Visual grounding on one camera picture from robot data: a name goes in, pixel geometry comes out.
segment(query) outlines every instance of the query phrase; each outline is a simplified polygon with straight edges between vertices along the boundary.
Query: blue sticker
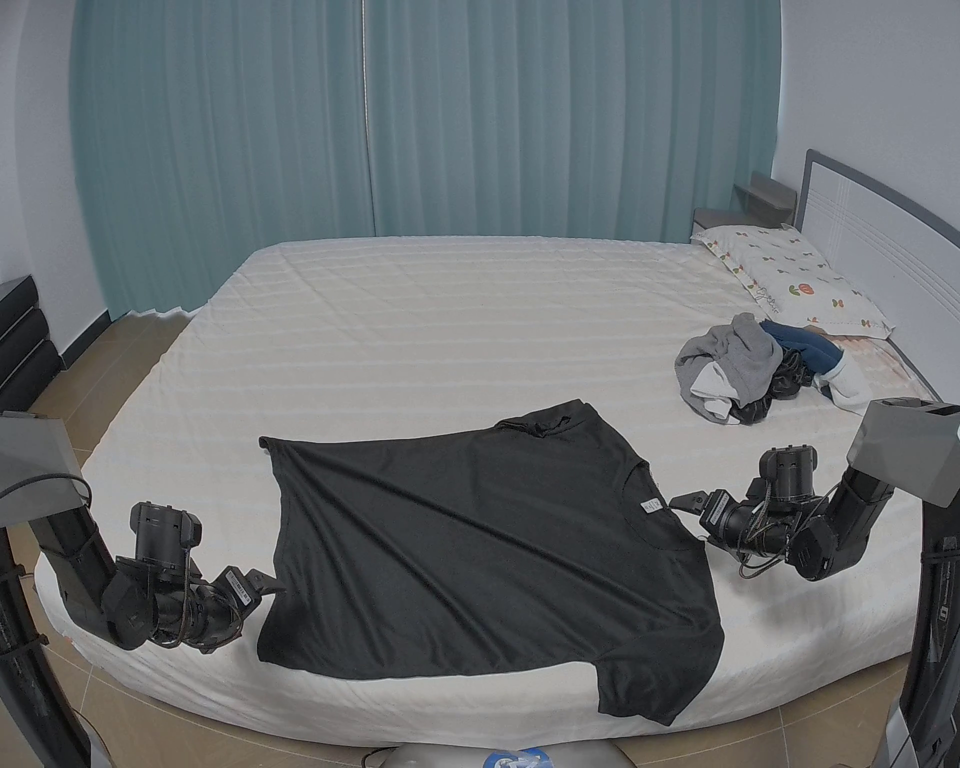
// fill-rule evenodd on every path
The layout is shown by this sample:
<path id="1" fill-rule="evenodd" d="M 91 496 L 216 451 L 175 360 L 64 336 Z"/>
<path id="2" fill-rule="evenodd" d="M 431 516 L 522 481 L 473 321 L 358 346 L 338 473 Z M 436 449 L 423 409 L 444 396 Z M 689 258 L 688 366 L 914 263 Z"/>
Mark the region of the blue sticker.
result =
<path id="1" fill-rule="evenodd" d="M 494 752 L 484 760 L 483 768 L 553 768 L 549 755 L 543 750 Z"/>

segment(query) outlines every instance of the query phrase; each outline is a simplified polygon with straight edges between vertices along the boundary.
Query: teal curtain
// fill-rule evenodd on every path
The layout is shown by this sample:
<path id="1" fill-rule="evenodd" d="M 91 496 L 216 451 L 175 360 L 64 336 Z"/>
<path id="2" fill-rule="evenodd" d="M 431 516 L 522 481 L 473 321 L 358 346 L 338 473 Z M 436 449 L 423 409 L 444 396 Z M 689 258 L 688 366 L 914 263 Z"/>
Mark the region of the teal curtain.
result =
<path id="1" fill-rule="evenodd" d="M 113 317 L 194 309 L 250 253 L 372 235 L 361 6 L 80 0 L 77 186 Z"/>
<path id="2" fill-rule="evenodd" d="M 366 0 L 377 234 L 683 241 L 769 173 L 780 0 Z"/>

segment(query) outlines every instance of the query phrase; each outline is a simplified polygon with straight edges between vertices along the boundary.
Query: baseboard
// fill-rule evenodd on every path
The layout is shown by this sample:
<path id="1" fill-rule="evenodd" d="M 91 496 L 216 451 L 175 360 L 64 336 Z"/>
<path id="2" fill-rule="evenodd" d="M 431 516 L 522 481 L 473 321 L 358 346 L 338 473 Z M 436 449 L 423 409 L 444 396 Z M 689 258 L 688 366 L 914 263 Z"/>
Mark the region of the baseboard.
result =
<path id="1" fill-rule="evenodd" d="M 67 347 L 60 359 L 63 361 L 65 369 L 77 362 L 77 359 L 86 352 L 86 348 L 93 344 L 97 337 L 110 327 L 110 314 L 104 312 L 99 318 L 91 323 L 86 330 L 76 338 L 73 344 Z"/>

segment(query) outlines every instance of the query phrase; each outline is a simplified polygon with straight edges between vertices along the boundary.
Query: gray sweater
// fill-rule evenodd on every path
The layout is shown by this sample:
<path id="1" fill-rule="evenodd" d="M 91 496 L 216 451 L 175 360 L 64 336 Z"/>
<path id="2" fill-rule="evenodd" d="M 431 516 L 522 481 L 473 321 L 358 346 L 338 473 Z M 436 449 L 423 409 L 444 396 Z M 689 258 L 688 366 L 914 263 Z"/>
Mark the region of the gray sweater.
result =
<path id="1" fill-rule="evenodd" d="M 680 397 L 705 419 L 723 423 L 690 393 L 707 363 L 716 360 L 736 389 L 738 405 L 746 405 L 766 395 L 770 380 L 783 359 L 783 350 L 761 328 L 749 312 L 733 318 L 729 325 L 715 325 L 703 336 L 690 339 L 673 364 L 680 382 Z"/>

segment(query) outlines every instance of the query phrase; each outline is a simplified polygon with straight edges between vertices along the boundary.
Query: pillow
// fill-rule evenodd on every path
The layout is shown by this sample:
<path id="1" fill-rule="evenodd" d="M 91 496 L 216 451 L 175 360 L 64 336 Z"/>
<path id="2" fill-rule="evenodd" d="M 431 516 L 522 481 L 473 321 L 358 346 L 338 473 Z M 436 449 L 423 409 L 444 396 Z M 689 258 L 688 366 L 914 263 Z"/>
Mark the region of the pillow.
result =
<path id="1" fill-rule="evenodd" d="M 691 239 L 727 265 L 771 320 L 873 339 L 886 339 L 893 330 L 874 303 L 792 227 L 713 227 Z"/>

